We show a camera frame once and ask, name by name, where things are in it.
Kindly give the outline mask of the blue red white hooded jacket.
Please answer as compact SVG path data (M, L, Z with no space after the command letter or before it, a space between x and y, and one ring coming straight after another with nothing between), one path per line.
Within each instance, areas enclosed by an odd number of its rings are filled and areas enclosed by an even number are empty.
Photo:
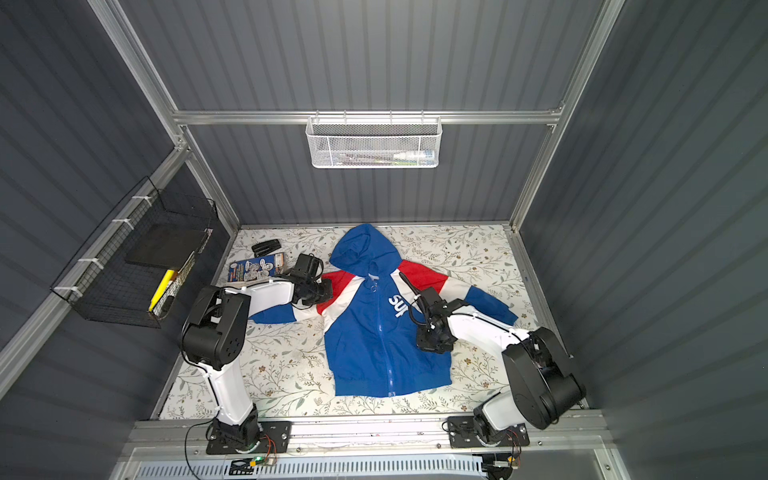
M332 286L329 301L307 310L284 304L250 318L257 324L322 322L338 396L394 397L450 384L450 354L417 346L417 326L424 317L414 303L416 290L432 288L447 301L463 300L507 325L517 321L487 292L403 259L370 224L349 230L330 262L335 269L325 276Z

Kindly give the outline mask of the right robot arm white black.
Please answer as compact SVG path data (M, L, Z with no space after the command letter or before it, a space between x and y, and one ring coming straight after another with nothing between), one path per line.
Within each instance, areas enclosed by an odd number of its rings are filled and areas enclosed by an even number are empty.
M485 445L513 438L522 425L544 430L586 396L575 368L553 331L512 327L480 312L464 300L446 301L433 288L413 290L422 321L420 350L444 354L463 340L501 363L509 386L473 410L472 431Z

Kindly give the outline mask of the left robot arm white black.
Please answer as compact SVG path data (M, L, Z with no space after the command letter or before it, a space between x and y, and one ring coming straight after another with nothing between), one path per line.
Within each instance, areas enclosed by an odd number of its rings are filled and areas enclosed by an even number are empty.
M274 307L312 307L329 300L331 281L322 277L323 271L322 260L301 254L286 273L200 290L182 328L180 349L208 381L216 423L241 428L258 420L239 363L248 321Z

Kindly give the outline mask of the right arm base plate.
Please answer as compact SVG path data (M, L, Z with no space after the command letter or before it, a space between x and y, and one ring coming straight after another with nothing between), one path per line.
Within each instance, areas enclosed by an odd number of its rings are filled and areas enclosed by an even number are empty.
M449 416L441 424L454 449L527 447L530 439L524 423L496 430L479 416Z

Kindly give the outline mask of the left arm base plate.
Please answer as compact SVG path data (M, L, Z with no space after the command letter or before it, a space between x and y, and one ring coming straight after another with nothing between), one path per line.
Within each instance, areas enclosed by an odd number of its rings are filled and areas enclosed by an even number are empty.
M250 421L228 425L214 419L206 434L208 455L280 454L288 449L293 424L289 421Z

